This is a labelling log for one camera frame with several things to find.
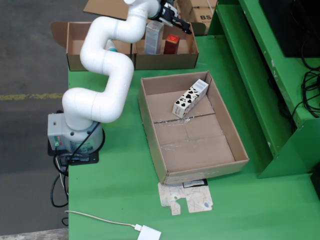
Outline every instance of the white plug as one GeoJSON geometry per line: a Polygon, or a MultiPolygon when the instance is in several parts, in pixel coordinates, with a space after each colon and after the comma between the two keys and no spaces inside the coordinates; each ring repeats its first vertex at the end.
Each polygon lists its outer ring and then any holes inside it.
{"type": "Polygon", "coordinates": [[[159,240],[161,232],[158,230],[155,230],[151,227],[148,227],[146,225],[143,225],[142,227],[140,225],[136,225],[135,230],[139,231],[140,229],[140,234],[138,236],[137,240],[159,240]]]}

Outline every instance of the white robotic arm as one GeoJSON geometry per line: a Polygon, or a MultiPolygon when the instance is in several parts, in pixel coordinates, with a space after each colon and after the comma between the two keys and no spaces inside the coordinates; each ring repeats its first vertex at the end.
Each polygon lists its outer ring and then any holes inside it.
{"type": "Polygon", "coordinates": [[[93,121],[110,123],[120,117],[134,74],[126,55],[105,50],[109,39],[136,43],[145,34],[148,18],[157,15],[157,0],[125,0],[130,5],[126,21],[101,16],[95,19],[81,49],[82,65],[90,72],[109,76],[104,92],[85,88],[69,89],[62,99],[66,124],[81,131],[93,121]]]}
{"type": "MultiPolygon", "coordinates": [[[[109,76],[104,92],[85,88],[71,88],[62,98],[64,113],[50,114],[48,138],[52,149],[73,152],[93,129],[93,122],[110,123],[120,117],[124,109],[134,74],[132,60],[126,55],[105,49],[108,40],[136,43],[145,34],[147,19],[175,25],[190,34],[190,25],[178,18],[177,10],[166,0],[124,0],[128,4],[127,20],[101,16],[95,19],[83,43],[80,60],[90,72],[109,76]]],[[[96,129],[82,151],[90,153],[102,142],[102,128],[96,129]]]]}

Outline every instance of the red box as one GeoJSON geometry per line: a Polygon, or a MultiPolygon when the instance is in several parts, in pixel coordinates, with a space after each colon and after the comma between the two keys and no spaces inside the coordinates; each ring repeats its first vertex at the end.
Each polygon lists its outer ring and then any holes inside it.
{"type": "Polygon", "coordinates": [[[165,40],[164,54],[177,54],[180,37],[169,34],[165,40]]]}

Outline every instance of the white product box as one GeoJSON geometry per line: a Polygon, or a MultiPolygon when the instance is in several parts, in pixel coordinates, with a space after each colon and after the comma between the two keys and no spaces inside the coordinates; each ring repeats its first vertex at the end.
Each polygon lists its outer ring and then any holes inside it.
{"type": "Polygon", "coordinates": [[[144,54],[160,54],[164,27],[165,25],[158,21],[151,21],[146,25],[144,54]]]}
{"type": "Polygon", "coordinates": [[[208,84],[201,79],[195,82],[175,103],[172,113],[183,118],[207,93],[208,84]]]}

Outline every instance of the paper sheet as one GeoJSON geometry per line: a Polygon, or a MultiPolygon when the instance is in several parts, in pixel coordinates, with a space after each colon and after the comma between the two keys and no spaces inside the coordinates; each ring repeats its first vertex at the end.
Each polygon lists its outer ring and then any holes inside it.
{"type": "Polygon", "coordinates": [[[161,206],[170,207],[172,215],[179,215],[181,207],[176,200],[185,198],[189,213],[211,211],[214,204],[209,186],[203,184],[203,180],[174,185],[158,183],[161,206]]]}

